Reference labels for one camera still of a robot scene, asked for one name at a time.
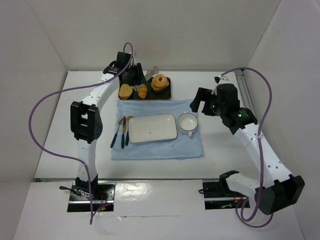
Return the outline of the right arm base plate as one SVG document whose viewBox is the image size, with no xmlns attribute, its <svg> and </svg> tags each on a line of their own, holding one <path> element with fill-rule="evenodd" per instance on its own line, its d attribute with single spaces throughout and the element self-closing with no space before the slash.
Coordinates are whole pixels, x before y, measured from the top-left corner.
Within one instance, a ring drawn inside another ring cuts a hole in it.
<svg viewBox="0 0 320 240">
<path fill-rule="evenodd" d="M 235 209 L 246 196 L 235 191 L 224 191 L 217 181 L 203 182 L 198 193 L 203 195 L 205 210 Z"/>
</svg>

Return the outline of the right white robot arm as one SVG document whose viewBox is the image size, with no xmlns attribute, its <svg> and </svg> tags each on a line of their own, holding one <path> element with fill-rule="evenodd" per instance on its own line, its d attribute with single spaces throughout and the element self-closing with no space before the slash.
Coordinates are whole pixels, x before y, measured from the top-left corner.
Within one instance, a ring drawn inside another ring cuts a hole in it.
<svg viewBox="0 0 320 240">
<path fill-rule="evenodd" d="M 222 185 L 229 191 L 254 198 L 265 215 L 294 205 L 305 187 L 305 181 L 300 175 L 293 175 L 276 155 L 263 136 L 253 112 L 240 105 L 237 88 L 232 83 L 219 84 L 215 89 L 200 87 L 190 104 L 191 111 L 196 113 L 201 102 L 204 102 L 202 113 L 220 117 L 259 170 L 259 180 L 248 178 L 237 170 L 223 173 L 220 175 Z"/>
</svg>

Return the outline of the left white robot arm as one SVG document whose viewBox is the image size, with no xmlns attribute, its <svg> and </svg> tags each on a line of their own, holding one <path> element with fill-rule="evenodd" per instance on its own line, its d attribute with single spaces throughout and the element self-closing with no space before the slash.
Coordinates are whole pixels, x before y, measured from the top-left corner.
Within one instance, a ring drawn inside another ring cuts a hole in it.
<svg viewBox="0 0 320 240">
<path fill-rule="evenodd" d="M 83 192 L 95 195 L 99 190 L 96 146 L 103 131 L 100 111 L 130 72 L 133 60 L 131 53 L 119 51 L 116 60 L 103 70 L 99 85 L 81 101 L 71 103 L 70 129 L 76 139 L 78 158 L 83 162 L 78 167 L 75 187 Z"/>
</svg>

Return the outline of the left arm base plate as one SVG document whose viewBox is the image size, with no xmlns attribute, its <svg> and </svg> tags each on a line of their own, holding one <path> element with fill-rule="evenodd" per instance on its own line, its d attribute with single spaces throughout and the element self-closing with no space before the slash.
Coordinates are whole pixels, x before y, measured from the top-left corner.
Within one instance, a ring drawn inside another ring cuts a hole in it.
<svg viewBox="0 0 320 240">
<path fill-rule="evenodd" d="M 97 186 L 96 191 L 92 195 L 93 212 L 114 211 L 115 188 L 116 185 L 114 183 Z M 88 192 L 77 188 L 75 184 L 71 187 L 60 186 L 59 189 L 69 192 L 67 212 L 84 213 L 91 211 L 90 195 Z"/>
</svg>

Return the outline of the metal serving tongs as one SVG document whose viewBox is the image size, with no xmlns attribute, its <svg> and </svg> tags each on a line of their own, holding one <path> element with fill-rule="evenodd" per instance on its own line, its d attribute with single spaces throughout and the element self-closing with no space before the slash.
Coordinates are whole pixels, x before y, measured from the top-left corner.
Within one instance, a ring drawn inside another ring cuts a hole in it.
<svg viewBox="0 0 320 240">
<path fill-rule="evenodd" d="M 151 77 L 154 77 L 155 75 L 159 74 L 159 72 L 160 72 L 160 70 L 156 65 L 153 68 L 148 69 L 144 75 L 145 82 L 148 81 Z M 138 88 L 141 86 L 142 86 L 142 84 L 135 85 L 135 86 L 133 86 L 133 89 L 135 91 L 138 91 Z"/>
</svg>

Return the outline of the orange glazed donut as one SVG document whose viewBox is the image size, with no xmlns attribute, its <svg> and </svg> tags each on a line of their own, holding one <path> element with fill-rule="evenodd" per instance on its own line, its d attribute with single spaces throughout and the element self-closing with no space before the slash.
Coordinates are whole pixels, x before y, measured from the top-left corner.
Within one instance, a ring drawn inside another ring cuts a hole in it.
<svg viewBox="0 0 320 240">
<path fill-rule="evenodd" d="M 152 83 L 156 86 L 156 87 L 163 87 L 166 82 L 167 82 L 167 77 L 164 76 L 163 74 L 158 74 L 155 77 L 153 77 L 152 79 Z"/>
</svg>

